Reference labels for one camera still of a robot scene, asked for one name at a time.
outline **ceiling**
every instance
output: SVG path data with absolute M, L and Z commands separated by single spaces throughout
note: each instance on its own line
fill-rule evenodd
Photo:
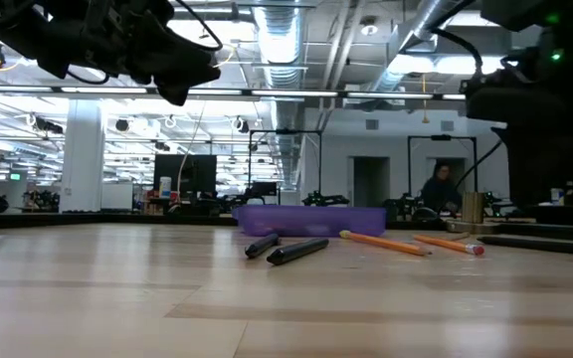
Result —
M 189 2 L 198 14 L 209 19 L 210 9 L 231 8 L 231 2 L 198 1 Z M 241 14 L 253 14 L 253 7 L 263 0 L 238 1 Z M 298 2 L 299 11 L 303 16 L 303 51 L 296 63 L 291 67 L 299 68 L 302 81 L 298 90 L 320 90 L 323 88 L 324 71 L 333 49 L 334 34 L 339 32 L 341 41 L 338 53 L 346 44 L 350 44 L 351 30 L 354 28 L 352 45 L 348 46 L 346 60 L 331 61 L 333 73 L 339 73 L 337 86 L 331 90 L 347 88 L 368 89 L 382 72 L 389 66 L 391 58 L 387 52 L 387 44 L 391 40 L 392 30 L 404 21 L 410 21 L 415 16 L 418 1 L 354 1 L 348 11 L 347 21 L 343 29 L 337 24 L 341 17 L 344 2 L 340 0 L 302 0 Z M 373 17 L 377 32 L 366 36 L 361 33 L 361 25 L 352 26 L 354 21 L 360 22 L 365 17 Z M 212 83 L 204 84 L 202 88 L 213 89 L 265 89 L 268 87 L 265 70 L 268 64 L 264 62 L 258 44 L 258 28 L 256 24 L 245 21 L 207 21 L 214 32 L 227 44 L 217 54 L 221 77 Z M 511 35 L 483 20 L 478 10 L 472 8 L 458 15 L 449 30 L 467 37 L 477 45 L 484 56 L 496 57 L 505 53 L 511 47 Z M 173 20 L 170 27 L 178 34 L 195 42 L 209 45 L 210 38 L 201 39 L 204 32 L 197 21 Z M 0 85 L 5 86 L 59 86 L 77 87 L 82 84 L 72 78 L 60 80 L 40 69 L 36 62 L 27 60 L 7 46 L 3 50 L 6 56 L 4 70 L 0 71 Z M 446 41 L 440 41 L 435 52 L 430 54 L 415 54 L 408 57 L 410 66 L 418 66 L 420 62 L 428 63 L 427 74 L 402 75 L 397 90 L 411 92 L 458 93 L 461 80 L 469 71 L 467 54 L 457 46 Z M 78 76 L 101 80 L 103 73 L 97 70 L 71 67 Z M 136 87 L 138 86 L 127 76 L 110 79 L 107 87 Z M 0 177 L 3 179 L 6 171 L 17 168 L 31 168 L 31 180 L 48 184 L 58 182 L 63 165 L 64 140 L 61 136 L 37 131 L 33 128 L 34 117 L 41 117 L 67 130 L 69 95 L 50 95 L 26 93 L 25 95 L 10 95 L 0 93 Z M 276 103 L 270 99 L 231 98 L 231 100 L 199 100 L 190 99 L 184 106 L 175 106 L 165 100 L 151 96 L 138 97 L 134 95 L 104 96 L 100 99 L 103 115 L 107 119 L 108 138 L 105 146 L 105 181 L 133 180 L 138 183 L 151 183 L 153 165 L 149 161 L 152 155 L 159 152 L 154 144 L 146 139 L 157 138 L 167 142 L 171 152 L 185 153 L 190 150 L 197 154 L 221 155 L 222 165 L 219 166 L 219 182 L 221 189 L 232 188 L 240 190 L 247 180 L 246 155 L 248 153 L 249 135 L 236 129 L 237 120 L 245 121 L 253 129 L 276 128 Z M 318 124 L 320 106 L 318 100 L 302 102 L 306 107 L 303 112 L 304 127 L 315 129 Z M 439 104 L 423 101 L 395 102 L 387 110 L 365 112 L 360 109 L 350 109 L 341 105 L 334 109 L 329 116 L 325 134 L 327 135 L 360 135 L 382 136 L 405 134 L 436 134 L 442 133 L 442 121 L 454 123 L 454 133 L 467 133 L 466 121 L 459 116 L 459 103 Z M 424 109 L 429 123 L 424 122 Z M 118 131 L 115 124 L 118 120 L 128 120 L 130 130 Z M 365 129 L 366 119 L 378 119 L 378 130 Z M 196 132 L 195 143 L 189 148 L 189 141 Z M 37 138 L 52 137 L 53 140 L 38 140 Z M 172 143 L 170 140 L 182 141 Z M 292 146 L 292 156 L 299 153 L 298 140 L 280 141 L 273 134 L 264 139 L 267 145 L 260 145 L 254 153 L 254 160 L 262 159 L 265 163 L 254 164 L 252 170 L 254 180 L 284 180 L 285 188 L 294 188 L 295 180 L 285 175 L 285 172 L 296 168 L 287 165 L 284 156 L 284 145 Z

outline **pencil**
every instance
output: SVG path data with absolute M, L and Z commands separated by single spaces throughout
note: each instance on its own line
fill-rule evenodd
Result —
M 426 235 L 414 235 L 413 239 L 425 244 L 436 245 L 442 248 L 451 249 L 472 255 L 483 255 L 483 253 L 485 252 L 485 249 L 481 245 L 472 245 L 472 244 L 466 245 L 462 243 L 455 243 L 443 239 L 433 238 Z
M 359 243 L 375 245 L 378 247 L 382 247 L 382 248 L 386 248 L 386 249 L 390 249 L 390 250 L 395 250 L 395 251 L 406 253 L 406 254 L 412 254 L 412 255 L 417 255 L 417 256 L 425 256 L 425 255 L 430 254 L 429 251 L 422 249 L 422 248 L 418 247 L 417 245 L 404 244 L 404 243 L 394 242 L 394 241 L 390 241 L 390 240 L 384 240 L 384 239 L 380 239 L 380 238 L 370 237 L 370 236 L 366 236 L 366 235 L 354 234 L 354 233 L 351 233 L 349 231 L 343 231 L 343 232 L 339 233 L 339 235 L 344 239 L 350 239 L 352 241 L 356 241 Z

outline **desk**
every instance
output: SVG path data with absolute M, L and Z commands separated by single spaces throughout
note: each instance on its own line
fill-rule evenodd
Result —
M 246 260 L 253 240 L 228 227 L 0 230 L 0 357 L 573 357 L 573 256 L 419 258 L 336 239 L 274 268 L 271 251 Z

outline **metal frame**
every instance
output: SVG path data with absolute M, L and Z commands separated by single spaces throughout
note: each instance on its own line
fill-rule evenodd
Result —
M 432 141 L 451 141 L 453 139 L 465 139 L 473 143 L 473 161 L 477 163 L 477 138 L 471 136 L 449 136 L 449 135 L 409 135 L 407 143 L 408 151 L 408 193 L 413 194 L 413 161 L 411 144 L 413 139 L 430 139 Z M 478 191 L 478 168 L 475 168 L 475 191 Z
M 247 180 L 247 185 L 251 188 L 251 160 L 252 160 L 252 146 L 254 145 L 254 134 L 256 133 L 275 133 L 278 135 L 298 135 L 298 134 L 317 134 L 319 138 L 319 147 L 317 148 L 317 190 L 322 192 L 322 131 L 321 130 L 295 130 L 295 129 L 279 129 L 279 130 L 268 130 L 268 129 L 258 129 L 249 131 L 249 178 Z

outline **purple tray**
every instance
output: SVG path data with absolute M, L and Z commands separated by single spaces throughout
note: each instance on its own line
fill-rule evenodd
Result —
M 234 218 L 245 234 L 258 237 L 339 237 L 342 230 L 378 237 L 386 231 L 383 208 L 246 205 Z

